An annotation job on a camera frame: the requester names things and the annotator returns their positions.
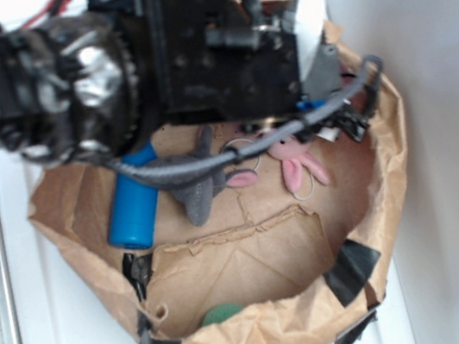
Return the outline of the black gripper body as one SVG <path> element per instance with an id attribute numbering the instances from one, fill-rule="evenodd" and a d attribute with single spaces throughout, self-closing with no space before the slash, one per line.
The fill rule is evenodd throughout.
<path id="1" fill-rule="evenodd" d="M 114 0 L 140 134 L 165 124 L 291 115 L 303 98 L 293 32 L 261 0 Z"/>

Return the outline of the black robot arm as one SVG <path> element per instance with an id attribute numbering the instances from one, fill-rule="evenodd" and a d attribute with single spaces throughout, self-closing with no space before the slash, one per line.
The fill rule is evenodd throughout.
<path id="1" fill-rule="evenodd" d="M 47 165 L 124 155 L 165 124 L 296 113 L 305 100 L 284 5 L 69 0 L 0 28 L 0 147 Z"/>

